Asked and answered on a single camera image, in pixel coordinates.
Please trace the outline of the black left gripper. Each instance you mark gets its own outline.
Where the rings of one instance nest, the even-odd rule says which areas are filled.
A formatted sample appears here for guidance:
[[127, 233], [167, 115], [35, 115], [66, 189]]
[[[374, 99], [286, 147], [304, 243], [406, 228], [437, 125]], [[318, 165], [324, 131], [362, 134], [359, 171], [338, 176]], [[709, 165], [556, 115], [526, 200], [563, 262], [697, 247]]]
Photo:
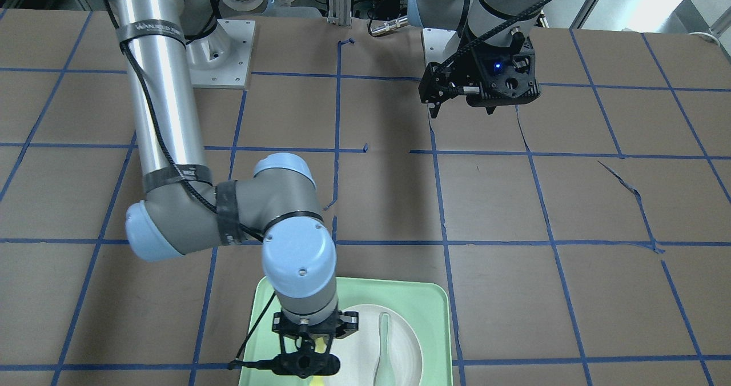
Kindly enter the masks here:
[[514, 35], [507, 47], [480, 43], [446, 66], [430, 62], [419, 84], [419, 97], [436, 119], [442, 103], [464, 97], [471, 107], [497, 107], [531, 103], [541, 95], [536, 79], [536, 53], [527, 35]]

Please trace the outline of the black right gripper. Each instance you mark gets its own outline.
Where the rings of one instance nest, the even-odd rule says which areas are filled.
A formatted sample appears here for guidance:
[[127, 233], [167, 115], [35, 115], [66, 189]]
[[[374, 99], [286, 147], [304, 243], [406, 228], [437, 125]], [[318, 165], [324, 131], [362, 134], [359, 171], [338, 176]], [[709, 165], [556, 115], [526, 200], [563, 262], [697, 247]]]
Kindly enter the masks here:
[[[339, 365], [340, 359], [331, 353], [332, 342], [344, 339], [359, 329], [359, 313], [334, 311], [318, 324], [304, 323], [302, 319], [290, 321], [284, 313], [277, 312], [272, 319], [272, 332], [279, 335], [280, 354], [275, 365]], [[285, 337], [297, 341], [295, 352], [286, 352]]]

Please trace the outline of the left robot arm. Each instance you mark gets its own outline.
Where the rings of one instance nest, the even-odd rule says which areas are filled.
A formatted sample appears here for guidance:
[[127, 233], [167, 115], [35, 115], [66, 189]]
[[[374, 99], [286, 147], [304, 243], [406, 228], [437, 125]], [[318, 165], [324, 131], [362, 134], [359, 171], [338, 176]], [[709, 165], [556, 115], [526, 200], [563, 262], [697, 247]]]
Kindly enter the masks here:
[[454, 35], [438, 61], [428, 61], [418, 87], [431, 118], [451, 99], [491, 114], [541, 94], [530, 32], [553, 0], [407, 0], [409, 23]]

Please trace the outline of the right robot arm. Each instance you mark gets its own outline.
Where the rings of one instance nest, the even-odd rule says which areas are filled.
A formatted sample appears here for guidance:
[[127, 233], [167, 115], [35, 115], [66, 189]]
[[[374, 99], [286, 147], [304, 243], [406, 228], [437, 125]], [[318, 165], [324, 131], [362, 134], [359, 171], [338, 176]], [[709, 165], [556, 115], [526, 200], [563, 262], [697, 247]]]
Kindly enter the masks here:
[[126, 237], [148, 262], [242, 243], [263, 245], [263, 271], [281, 310], [272, 319], [280, 352], [229, 368], [305, 378], [332, 376], [332, 342], [359, 328], [336, 292], [336, 245], [322, 220], [305, 160], [272, 154], [251, 179], [214, 183], [204, 158], [186, 33], [184, 0], [103, 0], [130, 72], [144, 200], [126, 211]]

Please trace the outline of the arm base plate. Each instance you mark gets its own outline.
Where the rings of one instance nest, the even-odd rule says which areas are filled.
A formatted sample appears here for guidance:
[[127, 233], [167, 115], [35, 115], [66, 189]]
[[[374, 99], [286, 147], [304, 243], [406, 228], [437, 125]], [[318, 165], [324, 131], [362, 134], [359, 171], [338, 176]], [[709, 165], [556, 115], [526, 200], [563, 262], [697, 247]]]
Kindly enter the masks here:
[[206, 37], [186, 45], [191, 84], [196, 89], [245, 89], [256, 22], [220, 19]]
[[460, 37], [456, 30], [422, 29], [424, 63], [444, 62], [459, 48]]

